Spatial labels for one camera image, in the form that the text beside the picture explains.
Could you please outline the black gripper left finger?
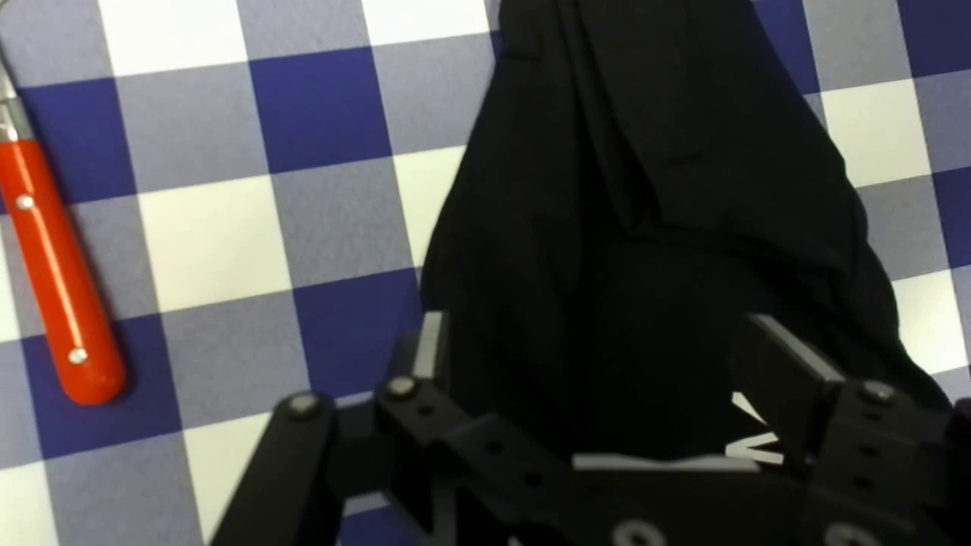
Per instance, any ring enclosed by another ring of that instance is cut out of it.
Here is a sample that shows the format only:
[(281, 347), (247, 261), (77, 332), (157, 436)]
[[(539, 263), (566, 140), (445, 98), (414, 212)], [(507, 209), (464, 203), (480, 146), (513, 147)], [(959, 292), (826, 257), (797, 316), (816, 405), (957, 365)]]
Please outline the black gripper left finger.
[(389, 493), (426, 546), (566, 546), (559, 464), (445, 392), (452, 318), (429, 311), (365, 403), (276, 403), (208, 546), (337, 546), (353, 498)]

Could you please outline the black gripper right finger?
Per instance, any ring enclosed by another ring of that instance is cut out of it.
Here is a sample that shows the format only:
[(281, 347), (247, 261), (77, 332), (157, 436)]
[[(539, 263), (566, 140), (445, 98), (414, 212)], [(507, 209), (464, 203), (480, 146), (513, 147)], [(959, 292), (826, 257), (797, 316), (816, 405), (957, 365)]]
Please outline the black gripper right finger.
[(971, 546), (963, 412), (843, 374), (770, 316), (750, 318), (739, 383), (783, 468), (585, 472), (585, 546)]

